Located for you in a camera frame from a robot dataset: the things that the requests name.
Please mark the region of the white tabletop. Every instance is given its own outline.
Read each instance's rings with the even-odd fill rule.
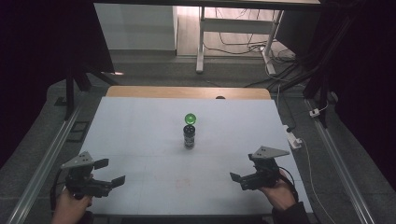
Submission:
[[[197,117],[195,147],[184,148],[184,116]],[[123,186],[94,199],[103,215],[270,214],[261,192],[230,178],[255,173],[248,153],[260,146],[290,151],[274,101],[104,97],[81,151],[110,159],[94,178],[126,175]],[[277,158],[312,212],[292,154]]]

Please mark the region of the cable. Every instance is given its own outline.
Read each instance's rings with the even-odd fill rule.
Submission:
[[[280,84],[277,86],[277,95],[276,95],[276,106],[277,106],[278,114],[279,114],[279,92],[280,92]]]
[[[327,103],[326,103],[326,106],[323,107],[323,108],[321,108],[321,109],[319,110],[319,112],[322,111],[322,110],[325,110],[325,109],[327,108],[327,106],[329,106],[329,102],[327,102]]]
[[[248,50],[248,51],[244,51],[244,52],[230,52],[230,51],[223,50],[223,49],[212,49],[212,48],[208,48],[208,47],[205,45],[205,43],[203,43],[203,44],[204,44],[204,47],[205,47],[206,49],[217,50],[217,51],[221,51],[221,52],[229,53],[229,54],[247,54],[247,53],[250,53],[250,52],[254,51],[254,49],[259,49],[260,47],[262,47],[262,46],[254,46],[254,47],[252,47],[252,48],[251,48],[250,50]]]
[[[287,76],[297,67],[296,65],[297,65],[296,63],[293,63],[293,64],[289,65],[289,66],[284,70],[284,72],[286,73],[285,75],[281,76],[282,73],[278,74],[281,78],[277,78],[277,77],[272,77],[272,76],[270,76],[269,73],[268,73],[268,71],[267,71],[267,66],[265,66],[265,73],[266,73],[266,75],[267,75],[268,77],[271,77],[271,78],[273,78],[273,79],[276,80],[275,82],[273,82],[272,84],[270,84],[270,85],[267,87],[267,90],[268,90],[268,91],[271,91],[272,87],[273,87],[278,81],[290,82],[289,80],[284,79],[284,78],[287,77]]]
[[[220,12],[217,8],[215,8],[215,10],[216,10],[216,11],[215,11],[216,18],[218,18],[218,12],[219,12],[220,16],[221,16],[222,18],[224,18],[223,15],[221,14],[221,12]],[[235,19],[238,19],[238,18],[244,16],[245,13],[246,13],[247,11],[248,11],[247,9],[242,10],[242,12],[240,13],[240,15],[239,15],[238,17],[236,17]],[[259,15],[260,15],[260,10],[259,10],[259,13],[257,14],[256,20],[259,19]],[[220,37],[220,41],[221,41],[221,43],[222,43],[223,45],[247,45],[247,47],[249,48],[249,44],[266,44],[266,43],[267,43],[267,41],[260,41],[260,42],[253,42],[253,43],[250,43],[251,38],[253,37],[253,35],[251,35],[251,37],[250,37],[250,39],[249,39],[249,41],[248,41],[247,43],[232,43],[232,44],[230,44],[230,43],[225,43],[224,40],[222,39],[221,33],[219,33],[219,37]]]
[[[276,63],[296,63],[297,62],[297,60],[294,57],[289,57],[289,58],[287,58],[288,60],[285,60],[285,59],[279,57],[280,52],[277,53],[277,56],[275,56],[273,50],[270,50],[270,52],[272,54],[272,57],[270,56],[270,58],[273,59],[274,62],[276,62]]]
[[[257,13],[256,21],[259,19],[259,15],[260,15],[260,10],[259,10],[259,12]],[[250,44],[251,38],[253,38],[253,36],[254,36],[254,34],[251,34],[250,39],[249,39],[248,42],[247,42],[247,47],[248,47],[248,45]]]
[[[283,70],[282,72],[280,72],[279,74],[281,75],[281,74],[283,74],[286,70],[288,70],[289,68],[291,67],[291,65],[289,66],[289,67],[287,67],[285,70]],[[266,82],[266,81],[270,81],[270,80],[272,80],[271,78],[266,78],[266,79],[264,79],[264,80],[262,80],[262,81],[258,81],[258,82],[253,82],[253,83],[250,83],[250,84],[247,84],[246,86],[244,86],[244,88],[247,88],[247,87],[250,87],[250,86],[253,86],[253,85],[256,85],[256,84],[261,84],[261,83],[263,83],[263,82]]]
[[[293,178],[293,176],[291,175],[291,173],[290,173],[287,169],[285,169],[285,168],[283,168],[283,167],[281,167],[281,166],[278,166],[278,167],[279,167],[280,169],[286,171],[286,172],[289,174],[289,176],[290,176],[290,178],[291,178],[291,181],[293,182],[293,186],[296,186],[295,183],[294,183],[294,178]]]
[[[286,101],[285,95],[283,95],[283,94],[282,94],[282,98],[283,98],[283,101],[285,102],[286,108],[287,108],[287,109],[288,109],[288,111],[289,111],[289,114],[290,114],[291,120],[293,121],[293,124],[292,124],[292,126],[289,126],[289,125],[288,125],[288,126],[289,126],[289,128],[290,128],[291,130],[294,130],[294,129],[297,127],[296,120],[294,119],[294,116],[293,116],[293,114],[291,113],[291,110],[290,110],[290,107],[289,107],[288,101]]]
[[[274,86],[279,80],[285,81],[285,82],[290,82],[290,81],[292,80],[292,78],[291,78],[291,79],[285,79],[285,77],[287,77],[288,75],[290,75],[291,72],[294,71],[294,69],[296,69],[297,66],[298,66],[297,63],[293,63],[293,64],[291,64],[290,66],[293,66],[293,65],[295,65],[295,66],[292,67],[285,75],[283,75],[281,78],[276,78],[276,81],[274,81],[271,85],[269,85],[269,86],[267,87],[267,90],[268,90],[269,92],[272,92],[273,86]],[[298,73],[298,74],[295,75],[294,77],[299,76],[302,72],[303,72],[303,71],[301,71],[300,73]],[[305,87],[303,84],[297,84],[297,86]]]
[[[55,179],[53,180],[52,188],[49,192],[49,202],[51,211],[55,211],[56,207],[56,187],[58,186],[59,175],[61,175],[62,170],[59,169],[56,173]]]
[[[335,224],[334,220],[332,220],[332,217],[329,215],[329,213],[327,213],[326,209],[324,208],[323,204],[320,202],[317,193],[315,192],[315,188],[314,188],[314,183],[312,182],[312,169],[311,169],[311,160],[309,158],[309,152],[308,152],[308,146],[306,145],[306,142],[303,138],[300,138],[305,145],[305,150],[306,150],[306,155],[308,156],[308,166],[309,166],[309,179],[311,181],[311,187],[312,187],[312,191],[314,191],[315,197],[317,198],[320,206],[322,207],[323,211],[326,213],[327,217],[332,221],[333,224]]]
[[[216,83],[214,83],[214,82],[212,82],[212,81],[209,81],[209,80],[205,80],[205,82],[206,82],[206,83],[209,83],[209,84],[212,84],[212,85],[214,85],[214,86],[216,86],[216,87],[221,87],[219,84],[216,84]]]
[[[294,198],[295,202],[299,202],[298,192],[297,192],[297,189],[296,189],[296,187],[294,186],[294,184],[291,183],[291,182],[288,180],[288,178],[285,177],[284,175],[282,175],[280,172],[279,172],[278,178],[281,179],[281,180],[283,180],[287,185],[289,185],[291,194],[293,195],[293,198]]]

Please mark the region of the metal frame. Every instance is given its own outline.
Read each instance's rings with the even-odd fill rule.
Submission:
[[[91,89],[91,82],[87,77],[87,73],[93,74],[95,77],[101,79],[110,86],[119,86],[120,84],[110,77],[105,76],[103,72],[97,71],[95,68],[91,67],[86,63],[77,65],[73,63],[67,68],[66,71],[66,115],[64,120],[68,120],[74,111],[74,81],[78,85],[81,91],[89,91]]]
[[[309,110],[312,110],[311,104],[309,104],[308,100],[305,100],[306,107]],[[332,140],[332,136],[329,131],[323,127],[322,123],[318,119],[315,120],[315,125],[317,127],[318,133],[329,153],[330,159],[334,164],[335,170],[339,175],[341,182],[344,185],[347,195],[350,197],[350,201],[352,202],[353,207],[356,210],[356,214],[358,215],[361,223],[364,224],[374,224],[374,218],[371,215],[370,209],[367,206],[366,201],[361,195],[358,187],[355,184],[355,181],[352,178],[352,175],[349,173],[347,166],[338,151],[337,146]]]
[[[69,131],[71,130],[74,121],[76,120],[79,111],[82,108],[86,100],[86,92],[82,92],[80,94],[81,100],[78,103],[78,106],[71,114],[69,120],[64,121],[60,131],[57,133],[55,138],[52,140],[49,148],[47,149],[46,154],[38,165],[35,173],[29,181],[26,189],[24,190],[20,200],[14,208],[14,211],[11,213],[7,223],[23,223],[27,218],[27,215],[30,212],[30,209],[35,202],[35,198],[37,197],[41,187],[44,184],[50,170],[52,168],[53,163],[55,163],[56,158],[58,157],[59,152],[61,151],[62,146],[64,145],[64,141],[66,140]]]
[[[271,45],[274,41],[275,33],[279,25],[280,18],[283,11],[279,11],[274,21],[247,21],[247,20],[232,20],[232,19],[206,19],[205,7],[202,7],[200,15],[200,34],[199,44],[197,50],[197,65],[196,73],[202,74],[204,72],[204,33],[205,32],[221,32],[221,33],[237,33],[237,34],[258,34],[269,35],[265,48],[260,48],[262,57],[265,61],[267,72],[270,76],[276,74],[274,65],[269,56]]]
[[[322,11],[336,8],[334,4],[303,4],[284,2],[265,2],[254,0],[94,0],[94,3],[154,5],[154,6],[185,6],[185,7],[236,7],[274,10]]]

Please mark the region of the wire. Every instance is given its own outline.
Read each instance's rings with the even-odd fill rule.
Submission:
[[[327,108],[327,106],[329,106],[329,102],[327,102],[326,106],[323,107],[323,108],[321,108],[321,109],[319,110],[319,112],[322,111],[322,110],[325,110],[325,109]]]
[[[214,82],[212,82],[212,81],[209,81],[209,80],[205,80],[205,82],[206,82],[206,83],[209,83],[209,84],[212,84],[212,85],[214,85],[214,86],[216,86],[216,87],[221,87],[219,84],[216,84],[216,83],[214,83]]]
[[[288,126],[289,126],[289,128],[290,128],[291,130],[294,130],[294,129],[297,127],[296,120],[294,119],[294,116],[293,116],[293,114],[291,113],[291,110],[290,110],[288,101],[287,101],[286,98],[285,98],[285,95],[283,95],[283,94],[281,94],[281,95],[282,95],[283,101],[285,102],[286,108],[287,108],[288,111],[289,111],[291,120],[293,121],[293,125],[292,125],[292,126],[289,126],[289,125],[288,125]]]
[[[314,191],[315,197],[317,198],[317,200],[318,200],[320,206],[322,207],[323,211],[326,213],[327,217],[332,221],[332,223],[335,224],[334,220],[332,220],[332,217],[329,215],[329,213],[327,213],[327,211],[326,211],[326,209],[324,208],[323,204],[320,202],[320,199],[318,198],[317,193],[315,192],[314,183],[313,183],[313,181],[312,181],[312,169],[311,169],[311,160],[310,160],[310,158],[309,158],[308,145],[306,144],[306,142],[305,142],[305,140],[304,140],[303,138],[300,138],[300,139],[304,142],[305,150],[306,150],[306,155],[308,156],[309,179],[310,179],[310,181],[311,181],[312,190]]]
[[[220,16],[222,18],[224,18],[218,8],[215,8],[215,10],[216,10],[215,11],[216,18],[218,18],[218,12],[219,12]],[[242,10],[240,15],[238,17],[236,17],[235,19],[238,19],[238,18],[244,16],[247,11],[248,11],[248,9],[245,8],[244,10]],[[259,15],[260,15],[260,10],[259,10],[259,13],[257,14],[256,20],[259,19]],[[232,44],[231,43],[225,43],[224,40],[222,39],[221,33],[219,33],[219,37],[220,37],[220,41],[221,41],[221,43],[223,45],[247,45],[247,47],[249,48],[249,44],[266,44],[267,43],[267,41],[260,41],[260,42],[252,42],[252,43],[250,43],[251,38],[253,37],[253,34],[251,35],[251,37],[250,37],[250,39],[249,39],[249,41],[247,43],[232,43]]]
[[[280,169],[282,169],[282,170],[288,172],[288,174],[289,174],[289,176],[290,176],[290,178],[291,178],[291,181],[293,182],[293,186],[295,187],[296,185],[295,185],[295,183],[294,183],[294,178],[293,178],[293,176],[291,175],[291,173],[290,173],[287,169],[285,169],[285,168],[283,168],[283,167],[281,167],[281,166],[278,166],[278,167],[279,167]]]
[[[267,71],[267,66],[265,66],[265,73],[267,74],[267,76],[268,76],[268,77],[271,77],[271,78],[273,78],[273,79],[276,80],[276,81],[274,81],[272,84],[270,84],[270,85],[267,87],[267,90],[268,90],[268,91],[271,91],[272,88],[273,88],[273,86],[274,86],[278,81],[289,82],[289,80],[285,79],[285,77],[287,77],[287,76],[296,68],[296,65],[297,65],[296,63],[293,63],[293,64],[289,65],[289,66],[284,70],[285,75],[281,76],[282,74],[278,74],[278,76],[279,76],[280,78],[270,76],[270,75],[268,74],[268,71]]]
[[[294,57],[287,57],[285,60],[284,58],[279,57],[280,52],[277,53],[277,56],[275,56],[273,50],[270,50],[270,52],[272,54],[272,57],[270,56],[270,58],[273,59],[274,62],[276,62],[276,63],[296,63],[297,62],[297,60]]]
[[[294,71],[294,69],[297,68],[298,64],[297,64],[297,63],[293,63],[293,64],[291,64],[290,66],[294,66],[294,67],[292,67],[292,68],[291,68],[285,75],[283,75],[281,78],[276,78],[276,81],[274,81],[271,85],[269,85],[269,86],[267,87],[267,90],[268,90],[268,91],[272,91],[273,86],[274,86],[278,81],[287,81],[287,82],[290,82],[290,81],[292,80],[292,78],[291,78],[291,79],[285,79],[285,77],[287,77],[288,75],[290,75],[291,72]],[[300,73],[298,73],[298,74],[295,75],[294,77],[299,76],[302,72],[303,72],[303,71],[301,71]],[[305,87],[303,84],[297,84],[297,86]]]
[[[277,86],[277,95],[276,95],[276,106],[277,106],[278,114],[279,114],[279,93],[280,93],[280,84]]]
[[[260,10],[259,10],[259,12],[257,13],[256,21],[259,19],[259,16],[260,16]],[[251,38],[253,38],[253,36],[254,36],[254,34],[251,34],[250,39],[249,39],[248,42],[247,42],[247,47],[248,47],[248,45],[250,44]]]
[[[281,75],[281,74],[283,74],[286,70],[288,70],[289,68],[291,67],[291,65],[289,66],[289,67],[287,67],[285,70],[283,70],[282,72],[280,72],[279,74]],[[244,86],[244,88],[247,88],[247,87],[250,87],[250,86],[253,86],[253,85],[256,85],[256,84],[261,84],[261,83],[263,83],[263,82],[266,82],[266,81],[270,81],[270,80],[272,80],[271,78],[266,78],[266,79],[264,79],[264,80],[262,80],[262,81],[258,81],[258,82],[253,82],[253,83],[250,83],[250,84],[247,84],[246,86]]]
[[[56,186],[58,186],[59,175],[61,175],[62,169],[59,169],[56,173],[55,179],[53,180],[52,188],[49,192],[49,201],[51,211],[55,211],[56,207]]]
[[[212,48],[208,48],[208,47],[205,45],[205,43],[203,43],[203,44],[204,44],[204,47],[205,47],[206,49],[221,51],[221,52],[229,53],[229,54],[247,54],[247,53],[250,53],[250,52],[254,51],[255,49],[259,49],[260,47],[262,47],[262,46],[254,46],[254,47],[251,47],[251,49],[248,50],[248,51],[244,51],[244,52],[230,52],[230,51],[223,50],[223,49],[212,49]]]
[[[297,114],[294,114],[293,116],[296,117],[296,116],[299,116],[299,115],[302,115],[302,114],[308,114],[309,111],[310,110],[301,111],[301,112],[298,112]]]

